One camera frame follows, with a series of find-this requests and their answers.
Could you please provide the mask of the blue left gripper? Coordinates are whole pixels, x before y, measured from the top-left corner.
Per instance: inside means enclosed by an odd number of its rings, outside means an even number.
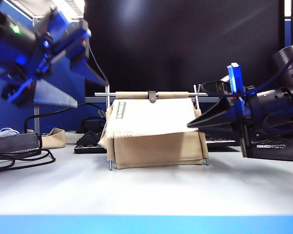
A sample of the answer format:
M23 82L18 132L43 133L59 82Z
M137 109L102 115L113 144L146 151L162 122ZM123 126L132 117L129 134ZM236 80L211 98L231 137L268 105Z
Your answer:
M63 106L77 108L69 94L46 81L61 58L70 61L71 71L101 86L108 81L88 64L91 32L85 20L70 22L52 8L35 26L27 28L1 13L1 79L6 85L1 98L16 106Z

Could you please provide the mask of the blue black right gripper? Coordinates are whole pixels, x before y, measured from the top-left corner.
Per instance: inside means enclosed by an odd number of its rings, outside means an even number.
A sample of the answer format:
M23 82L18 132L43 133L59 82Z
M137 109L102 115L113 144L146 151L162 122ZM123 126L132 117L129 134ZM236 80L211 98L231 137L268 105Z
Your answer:
M264 92L242 85L240 66L228 66L232 94L222 97L207 112L189 122L212 135L232 135L241 126L241 149L246 158L293 158L293 84Z

